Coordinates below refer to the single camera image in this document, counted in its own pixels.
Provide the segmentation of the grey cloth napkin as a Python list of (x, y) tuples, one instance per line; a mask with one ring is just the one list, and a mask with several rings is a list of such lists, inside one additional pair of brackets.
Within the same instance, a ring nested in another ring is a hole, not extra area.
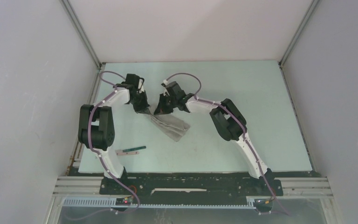
[(180, 141), (180, 139), (187, 133), (190, 129), (190, 125), (185, 121), (171, 115), (153, 115), (152, 112), (157, 108), (156, 104), (152, 104), (148, 107), (148, 110), (145, 110), (139, 115), (144, 115), (155, 127), (157, 127), (162, 133), (168, 136), (175, 142)]

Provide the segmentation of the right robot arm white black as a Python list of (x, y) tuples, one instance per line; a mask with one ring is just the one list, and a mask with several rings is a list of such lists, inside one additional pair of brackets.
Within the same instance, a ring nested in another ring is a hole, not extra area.
[(193, 93), (186, 94), (176, 81), (163, 81), (164, 92), (159, 96), (155, 115), (170, 114), (174, 109), (187, 113), (208, 114), (219, 136), (237, 145), (245, 161), (248, 172), (255, 178), (252, 183), (253, 191), (264, 195), (271, 189), (270, 179), (273, 179), (272, 170), (263, 162), (252, 144), (247, 122), (232, 100), (211, 101), (197, 97)]

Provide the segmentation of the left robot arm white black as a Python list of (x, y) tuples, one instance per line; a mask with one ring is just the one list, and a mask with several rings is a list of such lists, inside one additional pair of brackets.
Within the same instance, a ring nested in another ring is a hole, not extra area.
[(104, 72), (99, 74), (100, 79), (110, 84), (113, 90), (98, 103), (81, 106), (78, 140), (98, 157), (104, 168), (104, 175), (113, 179), (111, 189), (117, 194), (124, 194), (129, 188), (129, 182), (121, 177), (124, 166), (117, 153), (110, 151), (115, 139), (113, 114), (121, 106), (131, 104), (135, 113), (150, 115), (150, 105), (144, 90), (144, 78), (127, 74), (123, 82), (113, 84), (104, 80), (103, 74)]

